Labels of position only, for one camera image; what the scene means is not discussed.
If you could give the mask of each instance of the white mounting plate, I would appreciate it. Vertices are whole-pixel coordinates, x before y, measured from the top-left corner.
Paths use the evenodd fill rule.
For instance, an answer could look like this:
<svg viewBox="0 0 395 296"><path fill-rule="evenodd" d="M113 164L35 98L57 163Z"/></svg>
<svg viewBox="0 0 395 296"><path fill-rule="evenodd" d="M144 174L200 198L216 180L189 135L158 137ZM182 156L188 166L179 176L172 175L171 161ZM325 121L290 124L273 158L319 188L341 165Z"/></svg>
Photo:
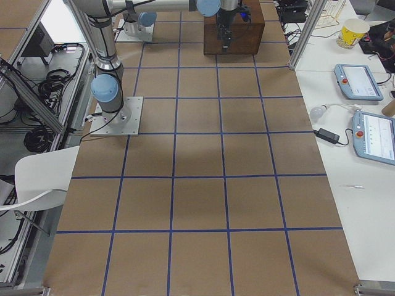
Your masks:
<svg viewBox="0 0 395 296"><path fill-rule="evenodd" d="M124 20L119 20L119 28L123 27ZM129 36L123 30L118 31L115 40L120 43L137 43L137 42L152 42L152 36L154 34L154 26L153 24L150 27L145 28L144 32L141 32L139 36Z"/></svg>
<svg viewBox="0 0 395 296"><path fill-rule="evenodd" d="M143 109L143 97L124 97L125 105L131 110L131 118L124 124L106 125L92 133L92 136L137 136L140 127L141 111ZM101 112L99 104L96 106L96 113ZM91 125L91 132L105 125L102 116L94 117Z"/></svg>

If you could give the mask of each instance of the white table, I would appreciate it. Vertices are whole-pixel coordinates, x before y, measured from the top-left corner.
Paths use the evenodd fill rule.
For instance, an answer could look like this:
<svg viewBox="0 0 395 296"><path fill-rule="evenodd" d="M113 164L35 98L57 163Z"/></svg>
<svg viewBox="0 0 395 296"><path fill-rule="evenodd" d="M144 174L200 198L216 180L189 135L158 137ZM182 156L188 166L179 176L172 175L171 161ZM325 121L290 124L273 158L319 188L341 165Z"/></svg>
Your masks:
<svg viewBox="0 0 395 296"><path fill-rule="evenodd" d="M314 35L328 36L341 29L344 20L356 17L347 1L337 27L314 30ZM368 59L360 47L348 50L331 38L311 37L302 59L296 67L307 111L322 104L359 104L363 110L381 114L391 101L392 79L380 89L385 96L381 102L347 100L336 83L336 64L368 65L376 81L388 74L377 57ZM338 106L330 107L322 118L312 121L315 130L325 128L339 134L346 142L344 130L351 128L353 113ZM395 166L356 156L352 143L334 146L317 138L336 206L352 258L361 280L395 282Z"/></svg>

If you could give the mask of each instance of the white screen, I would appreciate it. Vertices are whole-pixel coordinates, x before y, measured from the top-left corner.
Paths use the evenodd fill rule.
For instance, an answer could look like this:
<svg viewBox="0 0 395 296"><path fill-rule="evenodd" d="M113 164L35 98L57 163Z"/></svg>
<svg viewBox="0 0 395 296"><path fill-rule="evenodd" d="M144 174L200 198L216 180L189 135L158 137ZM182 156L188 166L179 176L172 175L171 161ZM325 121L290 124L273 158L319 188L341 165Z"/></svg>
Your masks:
<svg viewBox="0 0 395 296"><path fill-rule="evenodd" d="M391 120L364 114L365 153L395 160L394 130Z"/></svg>
<svg viewBox="0 0 395 296"><path fill-rule="evenodd" d="M355 96L376 97L375 87L363 67L343 67L351 91Z"/></svg>

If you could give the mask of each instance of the yellow bucket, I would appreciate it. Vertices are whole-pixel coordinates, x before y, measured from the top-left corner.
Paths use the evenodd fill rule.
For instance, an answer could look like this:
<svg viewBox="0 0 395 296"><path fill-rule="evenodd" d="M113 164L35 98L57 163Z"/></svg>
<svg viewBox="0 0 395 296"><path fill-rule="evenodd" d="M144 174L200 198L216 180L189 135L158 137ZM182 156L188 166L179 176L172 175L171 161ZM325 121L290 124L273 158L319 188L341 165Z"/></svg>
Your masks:
<svg viewBox="0 0 395 296"><path fill-rule="evenodd" d="M353 48L369 32L369 29L369 24L364 20L350 18L344 22L336 42L343 48Z"/></svg>

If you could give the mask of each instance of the blue joint cap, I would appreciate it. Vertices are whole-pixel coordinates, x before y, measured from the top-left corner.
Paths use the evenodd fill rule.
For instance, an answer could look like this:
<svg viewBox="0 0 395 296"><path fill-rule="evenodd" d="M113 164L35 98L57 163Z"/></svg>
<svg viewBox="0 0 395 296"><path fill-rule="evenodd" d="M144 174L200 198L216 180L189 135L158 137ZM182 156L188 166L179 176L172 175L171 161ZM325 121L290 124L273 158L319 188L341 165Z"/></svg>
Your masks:
<svg viewBox="0 0 395 296"><path fill-rule="evenodd" d="M100 74L93 79L92 93L102 103L108 103L115 99L118 94L118 81L109 74Z"/></svg>
<svg viewBox="0 0 395 296"><path fill-rule="evenodd" d="M142 12L138 16L138 23L143 27L150 27L155 24L156 12Z"/></svg>
<svg viewBox="0 0 395 296"><path fill-rule="evenodd" d="M197 0L196 7L204 17L212 17L220 9L220 0Z"/></svg>

